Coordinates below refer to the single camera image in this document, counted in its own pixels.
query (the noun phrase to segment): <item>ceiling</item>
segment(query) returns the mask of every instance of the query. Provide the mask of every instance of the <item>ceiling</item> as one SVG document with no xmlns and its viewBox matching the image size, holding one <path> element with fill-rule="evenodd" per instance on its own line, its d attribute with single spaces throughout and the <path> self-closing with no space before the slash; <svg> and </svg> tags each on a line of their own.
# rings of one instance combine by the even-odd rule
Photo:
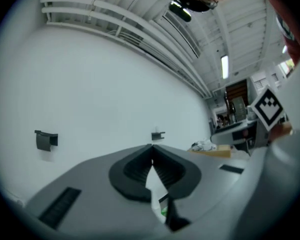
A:
<svg viewBox="0 0 300 240">
<path fill-rule="evenodd" d="M 205 99 L 218 96 L 218 90 L 226 85 L 289 59 L 282 54 L 284 42 L 267 0 L 224 0 L 214 10 L 192 12 L 189 23 L 168 12 L 171 1 L 41 0 L 48 24 L 62 23 L 124 40 L 146 51 Z M 111 9 L 109 5 L 124 10 Z M 229 55 L 228 79 L 222 79 L 223 55 Z"/>
</svg>

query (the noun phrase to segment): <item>person's hand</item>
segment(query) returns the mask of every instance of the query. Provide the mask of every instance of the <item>person's hand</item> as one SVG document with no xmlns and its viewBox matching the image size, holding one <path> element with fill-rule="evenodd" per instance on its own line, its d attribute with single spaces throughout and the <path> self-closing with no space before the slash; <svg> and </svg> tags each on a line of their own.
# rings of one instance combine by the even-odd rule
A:
<svg viewBox="0 0 300 240">
<path fill-rule="evenodd" d="M 273 142 L 274 140 L 290 134 L 292 126 L 290 122 L 284 122 L 283 124 L 276 124 L 269 132 L 268 140 Z"/>
</svg>

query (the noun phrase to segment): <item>brown object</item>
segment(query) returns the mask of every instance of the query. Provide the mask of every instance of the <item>brown object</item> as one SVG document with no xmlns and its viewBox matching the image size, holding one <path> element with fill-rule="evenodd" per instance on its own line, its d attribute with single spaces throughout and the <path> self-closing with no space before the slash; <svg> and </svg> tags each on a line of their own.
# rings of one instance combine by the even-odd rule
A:
<svg viewBox="0 0 300 240">
<path fill-rule="evenodd" d="M 212 157 L 231 158 L 230 145 L 218 145 L 216 150 L 211 150 L 211 151 L 195 151 L 189 149 L 188 152 L 212 156 Z"/>
</svg>

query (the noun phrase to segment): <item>person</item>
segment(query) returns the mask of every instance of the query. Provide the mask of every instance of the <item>person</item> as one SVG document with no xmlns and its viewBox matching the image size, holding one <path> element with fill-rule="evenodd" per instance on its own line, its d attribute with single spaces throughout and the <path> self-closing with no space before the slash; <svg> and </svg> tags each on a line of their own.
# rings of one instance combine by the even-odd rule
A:
<svg viewBox="0 0 300 240">
<path fill-rule="evenodd" d="M 213 10 L 218 6 L 221 0 L 179 0 L 183 6 L 191 11 L 206 12 Z M 269 0 L 276 12 L 276 21 L 282 32 L 287 52 L 289 53 L 295 65 L 300 60 L 300 27 L 294 19 L 293 14 L 281 0 Z M 289 122 L 275 125 L 269 133 L 269 142 L 292 132 L 292 126 Z"/>
</svg>

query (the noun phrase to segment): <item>black slot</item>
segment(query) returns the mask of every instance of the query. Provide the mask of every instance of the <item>black slot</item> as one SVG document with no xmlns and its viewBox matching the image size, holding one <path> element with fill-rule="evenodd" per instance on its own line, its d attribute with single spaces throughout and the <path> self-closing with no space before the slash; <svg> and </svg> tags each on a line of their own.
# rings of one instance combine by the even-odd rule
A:
<svg viewBox="0 0 300 240">
<path fill-rule="evenodd" d="M 42 213 L 42 215 L 39 217 L 39 220 L 47 226 L 56 229 L 80 193 L 81 190 L 67 187 Z"/>
<path fill-rule="evenodd" d="M 238 167 L 233 167 L 230 165 L 222 165 L 219 169 L 221 170 L 225 170 L 227 172 L 231 172 L 231 173 L 236 173 L 236 174 L 242 174 L 242 172 L 244 171 L 244 169 L 242 168 L 238 168 Z"/>
</svg>

